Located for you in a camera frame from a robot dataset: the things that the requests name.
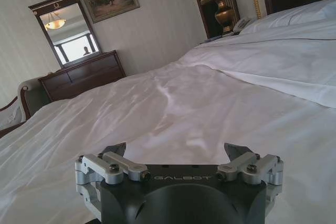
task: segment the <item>metal bracket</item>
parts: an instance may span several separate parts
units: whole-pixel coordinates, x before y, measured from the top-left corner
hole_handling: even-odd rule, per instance
[[[239,173],[245,183],[259,185],[261,181],[267,183],[266,215],[275,204],[276,196],[282,192],[284,162],[278,156],[266,155],[260,158],[253,152],[245,152],[228,164],[219,165],[217,177],[224,181],[234,181]]]
[[[142,182],[150,178],[147,166],[131,162],[113,152],[99,157],[93,154],[79,156],[75,162],[75,172],[76,191],[83,196],[87,208],[100,221],[101,203],[97,189],[103,179],[109,185],[116,185],[123,181],[124,173],[132,181]]]

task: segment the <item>telephone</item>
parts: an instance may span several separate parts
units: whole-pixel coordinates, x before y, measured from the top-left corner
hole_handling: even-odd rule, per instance
[[[241,32],[246,26],[252,24],[254,21],[256,21],[256,18],[242,18],[240,21],[237,22],[235,27],[233,28],[234,33]]]

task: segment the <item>wrinkled fabric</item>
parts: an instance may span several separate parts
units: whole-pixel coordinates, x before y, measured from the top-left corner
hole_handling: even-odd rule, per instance
[[[291,33],[295,31],[279,30],[268,37]],[[277,55],[267,42],[259,43],[259,48],[229,45],[252,39],[258,38],[235,36],[205,44],[161,69],[40,109],[0,139],[0,223],[93,219],[76,193],[75,159],[122,142],[127,143],[126,158],[145,164],[227,163],[225,142],[248,146],[261,156],[279,155],[285,161],[284,187],[267,223],[334,223],[336,110],[285,90],[241,81],[232,73],[261,77],[272,73],[274,81],[285,76],[298,82],[309,79],[312,84],[321,84],[328,74],[319,75],[315,61],[307,63],[305,57],[290,53],[304,54],[314,47],[300,51],[297,44],[281,42],[287,50],[279,49]],[[223,53],[211,51],[209,45],[219,45]],[[286,51],[294,57],[293,71],[306,66],[312,75],[290,75],[288,68],[281,68],[276,60],[286,57]],[[273,60],[265,63],[259,54],[264,60],[269,54]],[[253,57],[256,61],[242,71],[244,61]],[[252,72],[258,65],[260,72]],[[334,69],[335,65],[328,66],[326,71]]]
[[[336,19],[329,19],[202,44],[179,62],[336,108],[335,52]]]

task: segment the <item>mirror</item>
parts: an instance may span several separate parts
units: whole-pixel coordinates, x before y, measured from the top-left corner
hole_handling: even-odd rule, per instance
[[[33,10],[61,67],[101,52],[79,0],[49,0]]]

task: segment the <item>brass lamp base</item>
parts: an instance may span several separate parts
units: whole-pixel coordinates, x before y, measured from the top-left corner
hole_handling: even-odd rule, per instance
[[[223,27],[223,34],[232,31],[232,20],[234,12],[231,7],[225,4],[224,0],[217,0],[218,11],[215,14],[216,20]]]

